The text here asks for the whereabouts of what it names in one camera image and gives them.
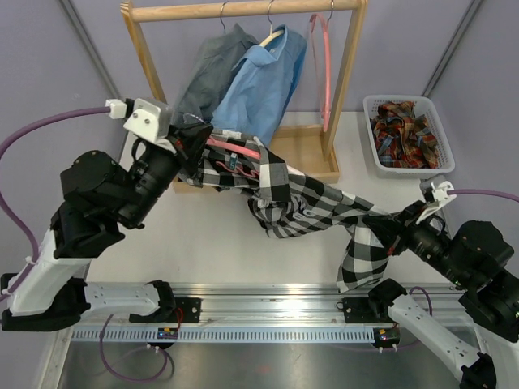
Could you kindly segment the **black white checkered shirt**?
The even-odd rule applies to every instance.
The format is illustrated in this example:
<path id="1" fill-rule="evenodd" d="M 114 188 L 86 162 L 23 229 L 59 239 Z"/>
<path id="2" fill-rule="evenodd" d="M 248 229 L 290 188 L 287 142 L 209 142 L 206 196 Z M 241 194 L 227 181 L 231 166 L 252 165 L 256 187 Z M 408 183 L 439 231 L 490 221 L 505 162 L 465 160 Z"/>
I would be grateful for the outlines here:
<path id="1" fill-rule="evenodd" d="M 206 147 L 197 174 L 185 180 L 189 185 L 245 195 L 250 213 L 271 238 L 343 227 L 349 237 L 338 269 L 338 289 L 345 293 L 380 282 L 388 253 L 366 221 L 382 216 L 384 210 L 289 166 L 256 136 L 214 130 L 212 139 L 243 147 L 247 154 Z"/>

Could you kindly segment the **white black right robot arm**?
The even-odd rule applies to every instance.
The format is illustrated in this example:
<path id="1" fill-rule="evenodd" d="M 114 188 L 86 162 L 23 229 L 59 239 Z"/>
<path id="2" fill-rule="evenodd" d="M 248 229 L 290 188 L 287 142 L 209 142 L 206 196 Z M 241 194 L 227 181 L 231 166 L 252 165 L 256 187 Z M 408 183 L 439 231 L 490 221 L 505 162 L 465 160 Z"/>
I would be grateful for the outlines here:
<path id="1" fill-rule="evenodd" d="M 487 221 L 465 222 L 454 237 L 431 227 L 435 215 L 418 201 L 402 212 L 369 216 L 367 227 L 388 254 L 410 250 L 457 289 L 484 350 L 460 340 L 418 306 L 395 280 L 368 293 L 372 318 L 401 324 L 450 370 L 461 388 L 518 386 L 518 278 L 505 269 L 513 248 Z"/>

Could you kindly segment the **pink hanger with chrome hook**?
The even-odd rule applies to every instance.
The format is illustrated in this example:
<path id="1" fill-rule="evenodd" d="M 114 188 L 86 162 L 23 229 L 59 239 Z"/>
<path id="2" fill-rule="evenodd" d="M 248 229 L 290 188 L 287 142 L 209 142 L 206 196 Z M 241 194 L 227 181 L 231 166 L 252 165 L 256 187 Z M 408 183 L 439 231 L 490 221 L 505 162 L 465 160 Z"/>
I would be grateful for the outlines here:
<path id="1" fill-rule="evenodd" d="M 213 137 L 209 137 L 206 144 L 211 147 L 218 147 L 230 151 L 232 153 L 242 154 L 254 160 L 260 159 L 260 154 L 258 152 L 252 151 L 248 148 L 241 147 L 232 143 L 222 142 L 220 140 L 215 140 Z M 223 162 L 218 161 L 217 164 L 221 166 L 224 170 L 230 173 L 236 173 L 243 175 L 248 178 L 258 178 L 260 176 L 259 172 L 252 169 L 249 173 L 246 172 L 243 168 L 237 166 L 236 158 L 231 159 L 231 163 L 229 165 L 225 165 Z"/>

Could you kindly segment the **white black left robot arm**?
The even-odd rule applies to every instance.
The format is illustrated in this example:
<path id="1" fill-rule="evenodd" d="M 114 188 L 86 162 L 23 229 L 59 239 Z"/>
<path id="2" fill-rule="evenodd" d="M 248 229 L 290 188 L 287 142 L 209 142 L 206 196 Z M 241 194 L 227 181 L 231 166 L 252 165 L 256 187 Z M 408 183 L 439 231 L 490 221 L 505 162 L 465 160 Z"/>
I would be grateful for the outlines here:
<path id="1" fill-rule="evenodd" d="M 95 314 L 128 314 L 133 323 L 166 323 L 175 315 L 172 288 L 162 280 L 141 287 L 89 284 L 75 273 L 124 239 L 120 228 L 142 229 L 144 219 L 179 174 L 195 174 L 212 126 L 171 126 L 166 150 L 150 142 L 125 170 L 108 154 L 85 152 L 60 175 L 64 201 L 53 214 L 29 273 L 1 277 L 11 287 L 2 312 L 4 331 L 51 332 Z"/>

